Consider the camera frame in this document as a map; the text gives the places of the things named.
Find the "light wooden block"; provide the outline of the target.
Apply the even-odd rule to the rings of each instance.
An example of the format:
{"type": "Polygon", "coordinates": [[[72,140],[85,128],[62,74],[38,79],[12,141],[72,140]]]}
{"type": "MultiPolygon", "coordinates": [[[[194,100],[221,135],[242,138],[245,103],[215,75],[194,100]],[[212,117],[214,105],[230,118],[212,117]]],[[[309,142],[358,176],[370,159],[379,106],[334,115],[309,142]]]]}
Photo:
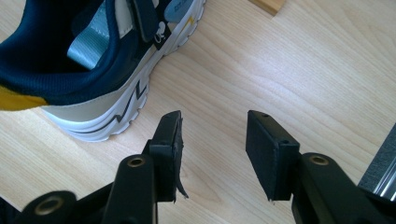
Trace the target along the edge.
{"type": "Polygon", "coordinates": [[[248,0],[248,1],[272,16],[275,16],[286,2],[286,0],[248,0]]]}

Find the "grey metal rail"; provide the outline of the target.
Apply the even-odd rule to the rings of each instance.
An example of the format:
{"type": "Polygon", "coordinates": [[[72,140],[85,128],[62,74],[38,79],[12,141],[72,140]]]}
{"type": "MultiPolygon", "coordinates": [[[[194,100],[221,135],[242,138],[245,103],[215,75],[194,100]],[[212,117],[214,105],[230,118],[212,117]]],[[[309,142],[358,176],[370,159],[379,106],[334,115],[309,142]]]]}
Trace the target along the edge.
{"type": "Polygon", "coordinates": [[[396,123],[361,178],[359,187],[396,203],[396,123]]]}

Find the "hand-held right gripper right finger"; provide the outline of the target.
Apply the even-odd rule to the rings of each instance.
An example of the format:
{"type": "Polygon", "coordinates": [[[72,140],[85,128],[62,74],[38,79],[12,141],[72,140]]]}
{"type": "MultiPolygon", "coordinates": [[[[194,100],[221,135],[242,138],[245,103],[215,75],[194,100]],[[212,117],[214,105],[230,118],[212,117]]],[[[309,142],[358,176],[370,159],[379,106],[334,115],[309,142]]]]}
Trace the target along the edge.
{"type": "Polygon", "coordinates": [[[291,170],[300,144],[270,115],[247,112],[246,152],[269,201],[291,197],[291,170]]]}

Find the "navy and white sneaker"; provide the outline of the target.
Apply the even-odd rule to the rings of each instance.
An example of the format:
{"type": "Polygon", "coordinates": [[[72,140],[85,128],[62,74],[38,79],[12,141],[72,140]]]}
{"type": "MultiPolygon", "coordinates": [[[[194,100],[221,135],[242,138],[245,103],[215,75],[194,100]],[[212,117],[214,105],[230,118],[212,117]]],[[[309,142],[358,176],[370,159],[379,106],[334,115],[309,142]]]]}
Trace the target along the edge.
{"type": "Polygon", "coordinates": [[[205,0],[26,0],[0,43],[0,110],[42,108],[73,137],[104,141],[138,114],[157,62],[182,46],[205,0]]]}

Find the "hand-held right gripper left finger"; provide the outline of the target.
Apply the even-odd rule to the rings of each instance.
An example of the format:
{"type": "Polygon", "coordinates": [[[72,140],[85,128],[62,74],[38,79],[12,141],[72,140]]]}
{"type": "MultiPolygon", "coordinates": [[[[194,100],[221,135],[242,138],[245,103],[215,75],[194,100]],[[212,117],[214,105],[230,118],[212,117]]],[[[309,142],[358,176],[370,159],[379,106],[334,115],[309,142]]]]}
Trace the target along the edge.
{"type": "Polygon", "coordinates": [[[182,121],[179,110],[163,115],[148,145],[149,155],[154,161],[159,202],[174,202],[177,191],[188,198],[180,179],[184,147],[182,121]]]}

